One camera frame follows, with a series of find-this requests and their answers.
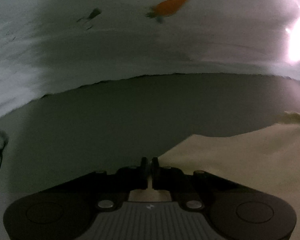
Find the metal pin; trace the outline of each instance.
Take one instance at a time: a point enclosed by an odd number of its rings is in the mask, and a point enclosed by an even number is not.
[[[114,203],[111,200],[101,200],[98,202],[98,207],[108,209],[112,208],[114,206]]]
[[[186,203],[186,206],[190,209],[199,209],[202,208],[203,204],[197,200],[190,200]]]

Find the orange object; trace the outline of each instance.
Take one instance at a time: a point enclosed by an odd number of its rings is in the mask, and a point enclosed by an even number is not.
[[[188,0],[166,0],[156,6],[151,7],[152,11],[146,16],[150,18],[156,17],[159,22],[162,22],[162,17],[175,14],[187,1]]]

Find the metal screw head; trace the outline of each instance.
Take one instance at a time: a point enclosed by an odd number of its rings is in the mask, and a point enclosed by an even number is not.
[[[104,209],[107,209],[107,208],[112,208],[114,206],[114,203],[111,201],[111,200],[101,200],[98,202],[98,207],[100,208],[104,208]]]
[[[186,206],[190,209],[199,209],[202,208],[203,204],[197,200],[190,200],[186,203]]]

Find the circular pad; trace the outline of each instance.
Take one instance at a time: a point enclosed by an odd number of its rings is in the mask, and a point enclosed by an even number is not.
[[[90,206],[77,194],[38,193],[12,203],[3,215],[10,238],[71,240],[87,230]]]
[[[265,223],[269,221],[273,215],[273,209],[262,202],[246,202],[237,207],[237,216],[249,223]]]
[[[237,240],[279,240],[291,234],[297,217],[284,200],[265,193],[225,192],[209,217],[221,234]]]

